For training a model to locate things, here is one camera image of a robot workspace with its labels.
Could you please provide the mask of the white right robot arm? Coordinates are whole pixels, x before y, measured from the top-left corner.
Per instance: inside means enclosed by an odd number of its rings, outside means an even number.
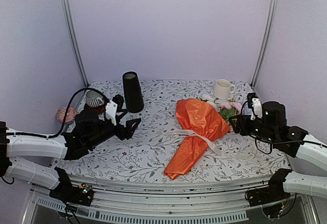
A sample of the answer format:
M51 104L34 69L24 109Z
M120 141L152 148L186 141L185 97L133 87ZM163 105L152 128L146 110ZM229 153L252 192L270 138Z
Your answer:
M284 154L326 170L326 143L298 126L289 126L286 108L276 101L246 101L250 115L238 114L228 120L235 133L269 145ZM249 190L246 199L252 206L290 197L291 193L326 198L326 177L305 175L287 168L278 169L263 189Z

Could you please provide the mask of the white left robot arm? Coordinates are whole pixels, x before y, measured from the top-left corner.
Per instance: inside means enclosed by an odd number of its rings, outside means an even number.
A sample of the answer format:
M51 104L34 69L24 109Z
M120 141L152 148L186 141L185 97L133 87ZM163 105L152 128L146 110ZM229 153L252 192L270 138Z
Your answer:
M56 189L64 200L72 200L76 196L76 189L64 181L65 171L43 167L24 157L78 160L111 137L128 140L141 119L128 120L122 125L119 121L126 113L123 110L119 116L108 114L108 120L101 120L96 110L83 110L75 116L74 129L55 138L50 135L34 137L26 132L10 130L1 136L1 176L19 178L50 190Z

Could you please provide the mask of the artificial flower bouquet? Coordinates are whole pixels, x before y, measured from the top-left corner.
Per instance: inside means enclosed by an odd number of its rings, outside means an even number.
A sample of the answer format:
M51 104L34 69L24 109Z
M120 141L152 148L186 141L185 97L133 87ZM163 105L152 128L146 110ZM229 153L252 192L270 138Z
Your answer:
M230 117L234 117L241 113L242 105L234 101L234 99L221 100L209 94L203 94L199 99L210 104L227 123Z

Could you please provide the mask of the cream printed ribbon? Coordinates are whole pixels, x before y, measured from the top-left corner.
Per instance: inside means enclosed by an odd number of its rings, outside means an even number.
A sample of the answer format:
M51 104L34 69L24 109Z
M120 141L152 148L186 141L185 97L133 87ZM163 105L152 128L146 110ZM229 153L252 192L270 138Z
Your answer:
M227 154L220 150L220 147L216 144L216 140L224 137L227 133L230 132L229 126L227 129L223 129L222 132L214 133L213 136L210 135L201 135L198 132L195 132L191 129L175 129L171 131L160 131L156 132L157 135L177 135L185 136L182 141L180 149L176 151L178 155L182 152L185 152L186 155L192 156L193 158L200 158L207 149L210 149L219 157L226 157Z

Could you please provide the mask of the orange wrapping paper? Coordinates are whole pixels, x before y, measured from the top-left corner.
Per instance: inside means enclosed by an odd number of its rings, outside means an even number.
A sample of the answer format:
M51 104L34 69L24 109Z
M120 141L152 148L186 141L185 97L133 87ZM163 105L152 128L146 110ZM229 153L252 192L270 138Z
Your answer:
M177 101L176 119L182 129L191 129L201 135L213 136L214 133L218 135L218 132L222 132L229 126L210 104L197 99ZM179 176L189 173L200 158L193 158L186 155L185 152L180 155L175 152L165 168L164 174L171 180L175 180Z

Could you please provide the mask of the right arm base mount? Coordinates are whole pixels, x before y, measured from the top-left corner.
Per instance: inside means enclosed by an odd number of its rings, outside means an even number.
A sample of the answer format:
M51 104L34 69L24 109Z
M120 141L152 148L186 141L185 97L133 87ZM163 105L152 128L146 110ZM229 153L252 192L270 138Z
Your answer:
M286 176L291 172L291 169L279 169L268 181L268 186L249 188L245 192L245 199L249 205L254 207L281 201L282 203L279 207L264 207L262 211L270 219L282 217L291 197L291 194L284 190L283 183L286 181Z

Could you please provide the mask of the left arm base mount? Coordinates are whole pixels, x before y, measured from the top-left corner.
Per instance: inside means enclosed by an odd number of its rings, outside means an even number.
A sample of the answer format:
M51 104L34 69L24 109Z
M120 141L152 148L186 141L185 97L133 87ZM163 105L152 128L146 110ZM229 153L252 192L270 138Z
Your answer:
M81 183L78 186L73 186L65 170L58 167L54 169L59 176L59 185L53 190L50 190L49 196L61 200L63 203L73 203L90 207L94 196L92 185Z

